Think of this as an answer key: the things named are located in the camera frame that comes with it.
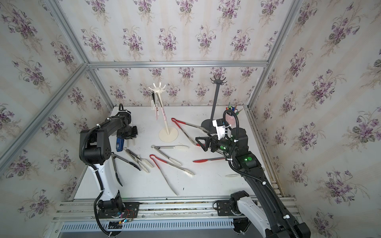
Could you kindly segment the white utensil rack stand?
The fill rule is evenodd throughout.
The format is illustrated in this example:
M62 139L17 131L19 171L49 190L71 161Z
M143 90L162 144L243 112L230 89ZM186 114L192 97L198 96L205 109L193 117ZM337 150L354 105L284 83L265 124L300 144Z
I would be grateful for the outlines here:
M151 107L155 113L155 119L158 120L159 113L161 113L164 122L164 128L161 129L158 134L159 139L165 143L174 142L177 139L179 133L177 129L168 125L168 119L161 97L161 94L166 91L166 85L162 86L160 82L157 86L155 83L153 83L153 87L148 87L148 89L151 96Z

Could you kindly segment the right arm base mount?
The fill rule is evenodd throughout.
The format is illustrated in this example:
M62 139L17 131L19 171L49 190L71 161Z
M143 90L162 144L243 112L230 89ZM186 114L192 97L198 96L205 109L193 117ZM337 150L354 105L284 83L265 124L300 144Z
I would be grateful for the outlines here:
M244 214L230 200L216 200L213 202L212 208L217 211L218 216L233 216L233 231L238 234L244 234L252 224L248 218L243 217Z

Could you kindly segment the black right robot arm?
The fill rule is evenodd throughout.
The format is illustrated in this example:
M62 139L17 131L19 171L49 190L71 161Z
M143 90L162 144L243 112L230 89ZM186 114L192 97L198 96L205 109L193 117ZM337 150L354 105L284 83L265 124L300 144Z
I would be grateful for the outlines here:
M196 137L204 151L220 151L229 167L239 174L253 190L260 205L256 205L247 192L231 194L232 212L244 215L264 238L309 238L311 230L300 223L286 208L266 178L258 158L249 150L248 136L240 127L238 116L231 109L222 119L214 120L216 135Z

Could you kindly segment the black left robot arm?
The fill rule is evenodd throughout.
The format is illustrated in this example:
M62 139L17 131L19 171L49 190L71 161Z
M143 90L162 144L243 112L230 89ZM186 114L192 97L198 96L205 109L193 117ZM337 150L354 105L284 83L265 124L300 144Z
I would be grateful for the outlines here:
M124 211L120 191L116 187L108 163L112 156L109 137L116 133L117 139L136 138L138 129L136 126L130 126L131 122L131 112L120 104L116 115L110 116L92 129L82 130L80 133L79 158L95 177L100 191L100 195L95 200L95 207L101 210Z

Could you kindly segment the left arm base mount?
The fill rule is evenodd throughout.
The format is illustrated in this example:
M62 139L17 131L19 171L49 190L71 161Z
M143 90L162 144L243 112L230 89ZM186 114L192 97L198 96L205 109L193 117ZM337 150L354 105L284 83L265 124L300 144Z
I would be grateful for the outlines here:
M132 222L133 219L137 218L140 208L140 202L123 202L122 209L119 209L118 207L101 208L100 204L102 204L100 200L94 201L93 203L95 220L100 230L109 238L119 235L123 224ZM119 220L117 222L110 222L111 229L118 229L117 231L109 231L109 225L103 225L101 223L100 219L106 218L114 218Z

